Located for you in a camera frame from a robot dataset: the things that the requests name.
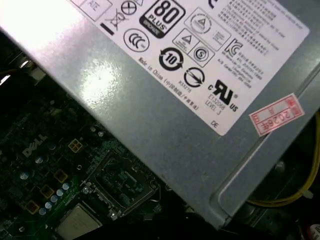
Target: cable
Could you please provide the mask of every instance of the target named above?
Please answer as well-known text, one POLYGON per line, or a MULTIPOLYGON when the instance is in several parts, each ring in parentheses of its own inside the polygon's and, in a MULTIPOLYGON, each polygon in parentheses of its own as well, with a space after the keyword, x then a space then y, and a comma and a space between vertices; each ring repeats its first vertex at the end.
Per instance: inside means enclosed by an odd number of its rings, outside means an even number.
POLYGON ((11 74, 14 74, 16 72, 19 72, 20 70, 21 70, 20 68, 0 70, 0 76, 11 75, 11 74))
POLYGON ((314 183, 316 176, 318 174, 318 170, 320 167, 320 113, 316 113, 315 115, 315 121, 316 121, 316 134, 315 134, 315 148, 314 148, 314 155, 313 155, 313 162, 310 174, 305 181, 304 185, 301 187, 301 189, 296 192, 295 194, 280 198, 276 200, 248 200, 247 202, 259 207, 265 207, 265 208, 277 208, 277 207, 284 207, 286 205, 289 205, 299 198, 303 196, 303 192, 308 191, 309 188, 314 183))

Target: yellow wire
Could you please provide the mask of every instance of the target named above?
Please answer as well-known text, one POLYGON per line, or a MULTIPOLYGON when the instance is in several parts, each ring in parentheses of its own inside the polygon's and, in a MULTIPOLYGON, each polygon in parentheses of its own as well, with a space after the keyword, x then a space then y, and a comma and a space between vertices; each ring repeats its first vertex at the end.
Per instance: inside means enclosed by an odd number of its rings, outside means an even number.
POLYGON ((301 187, 301 189, 296 192, 295 194, 285 197, 285 198, 280 198, 276 200, 248 200, 247 202, 253 205, 257 205, 260 207, 267 207, 267 208, 277 208, 277 207, 283 207, 286 205, 289 205, 299 198, 303 196, 303 192, 309 190, 309 188, 312 186, 314 183, 316 176, 318 174, 318 170, 320 167, 320 113, 316 113, 315 115, 316 118, 316 140, 315 140, 315 148, 314 148, 314 156, 313 156, 313 162, 312 162, 312 167, 310 174, 304 183, 304 185, 301 187))

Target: circle logo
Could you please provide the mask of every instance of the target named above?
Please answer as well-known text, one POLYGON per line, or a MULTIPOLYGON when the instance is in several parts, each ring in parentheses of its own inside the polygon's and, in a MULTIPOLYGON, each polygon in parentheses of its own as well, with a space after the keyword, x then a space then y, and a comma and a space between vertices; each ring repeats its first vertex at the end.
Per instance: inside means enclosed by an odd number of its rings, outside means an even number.
POLYGON ((212 20, 203 13, 198 13, 191 18, 192 29, 199 34, 206 34, 212 27, 212 20))
POLYGON ((192 88, 198 88, 205 82, 204 72, 197 67, 190 67, 184 73, 185 83, 192 88))
POLYGON ((205 47, 201 46, 194 51, 193 55, 195 60, 197 60, 198 62, 204 62, 209 58, 209 51, 205 47))
POLYGON ((123 40, 125 45, 134 52, 142 53, 148 50, 150 40, 141 30, 131 28, 124 33, 123 40))
POLYGON ((125 1, 121 5, 121 11, 128 16, 133 15, 137 11, 137 4, 131 0, 125 1))
POLYGON ((177 71, 183 67, 184 56, 179 49, 168 47, 160 51, 159 63, 167 71, 177 71))

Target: power supply unit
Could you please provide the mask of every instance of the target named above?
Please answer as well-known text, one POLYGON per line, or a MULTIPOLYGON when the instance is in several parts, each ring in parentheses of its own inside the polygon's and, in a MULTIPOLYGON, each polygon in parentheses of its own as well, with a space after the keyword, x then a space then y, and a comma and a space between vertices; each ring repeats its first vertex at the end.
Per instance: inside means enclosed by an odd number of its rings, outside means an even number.
POLYGON ((219 229, 320 106, 319 12, 317 0, 0 0, 0 28, 219 229))

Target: motherboard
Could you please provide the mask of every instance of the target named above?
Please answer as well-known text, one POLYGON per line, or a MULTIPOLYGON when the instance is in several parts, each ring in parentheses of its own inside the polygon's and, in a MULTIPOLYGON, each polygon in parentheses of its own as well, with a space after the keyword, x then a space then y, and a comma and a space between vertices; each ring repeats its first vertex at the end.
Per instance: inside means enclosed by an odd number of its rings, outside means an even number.
POLYGON ((161 210, 157 177, 54 81, 23 92, 0 116, 1 240, 73 240, 161 210))

